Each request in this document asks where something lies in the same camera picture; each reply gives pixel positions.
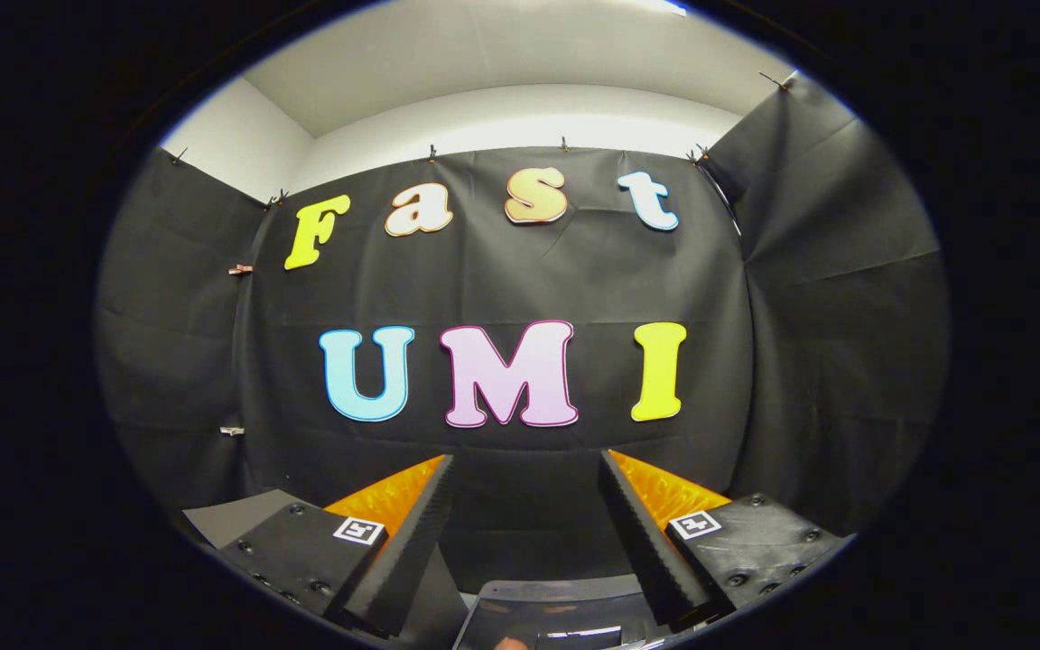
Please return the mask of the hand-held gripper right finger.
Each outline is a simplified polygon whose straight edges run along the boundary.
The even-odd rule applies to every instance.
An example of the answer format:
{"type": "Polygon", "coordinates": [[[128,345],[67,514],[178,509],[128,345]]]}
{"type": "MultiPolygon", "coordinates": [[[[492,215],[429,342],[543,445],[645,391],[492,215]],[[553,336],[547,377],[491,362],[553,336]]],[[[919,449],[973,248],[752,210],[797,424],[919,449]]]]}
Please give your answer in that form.
{"type": "Polygon", "coordinates": [[[724,497],[616,450],[599,456],[599,491],[649,608],[673,632],[758,608],[850,543],[768,494],[724,497]]]}

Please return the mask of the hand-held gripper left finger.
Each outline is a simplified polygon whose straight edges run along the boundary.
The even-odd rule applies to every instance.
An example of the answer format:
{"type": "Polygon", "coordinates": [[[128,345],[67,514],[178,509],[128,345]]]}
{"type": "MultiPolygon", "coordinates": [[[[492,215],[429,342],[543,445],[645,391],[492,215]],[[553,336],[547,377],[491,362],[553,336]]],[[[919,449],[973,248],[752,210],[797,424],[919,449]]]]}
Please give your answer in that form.
{"type": "Polygon", "coordinates": [[[439,555],[458,462],[441,454],[315,506],[274,491],[274,506],[214,543],[248,579],[352,635],[451,639],[459,592],[439,555]]]}

